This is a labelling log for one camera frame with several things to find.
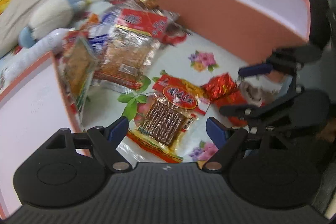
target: open box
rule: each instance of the open box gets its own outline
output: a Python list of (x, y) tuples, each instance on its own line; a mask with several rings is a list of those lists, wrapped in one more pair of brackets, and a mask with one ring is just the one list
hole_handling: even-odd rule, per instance
[(309, 0), (159, 0), (180, 14), (179, 23), (249, 64), (273, 48), (305, 44), (310, 33)]

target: metal screw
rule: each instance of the metal screw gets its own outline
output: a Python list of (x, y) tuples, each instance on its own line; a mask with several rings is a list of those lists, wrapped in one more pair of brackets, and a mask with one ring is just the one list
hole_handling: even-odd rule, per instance
[(273, 131), (273, 130), (275, 130), (275, 127), (267, 126), (267, 127), (266, 127), (266, 130), (267, 130), (267, 131)]
[(258, 131), (258, 129), (257, 129), (256, 127), (252, 127), (252, 128), (250, 129), (250, 133), (251, 133), (251, 134), (256, 134), (257, 131)]
[(219, 162), (211, 161), (205, 165), (205, 168), (211, 171), (217, 171), (222, 168), (222, 165)]
[(113, 169), (115, 170), (118, 170), (118, 171), (123, 171), (123, 170), (126, 170), (129, 168), (129, 164), (127, 162), (124, 162), (124, 161), (118, 161), (118, 162), (115, 162), (113, 165), (112, 165)]

